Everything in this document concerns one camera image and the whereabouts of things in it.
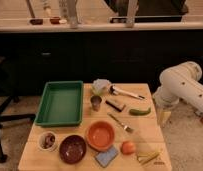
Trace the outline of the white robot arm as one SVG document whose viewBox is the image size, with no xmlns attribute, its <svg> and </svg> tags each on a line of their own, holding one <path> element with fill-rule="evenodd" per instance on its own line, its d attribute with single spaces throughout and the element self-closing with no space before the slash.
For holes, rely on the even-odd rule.
<svg viewBox="0 0 203 171">
<path fill-rule="evenodd" d="M 160 126 L 168 120 L 171 110 L 181 99 L 196 109 L 203 124 L 203 85 L 199 83 L 201 77 L 202 69 L 193 61 L 169 67 L 161 72 L 160 86 L 153 94 Z"/>
</svg>

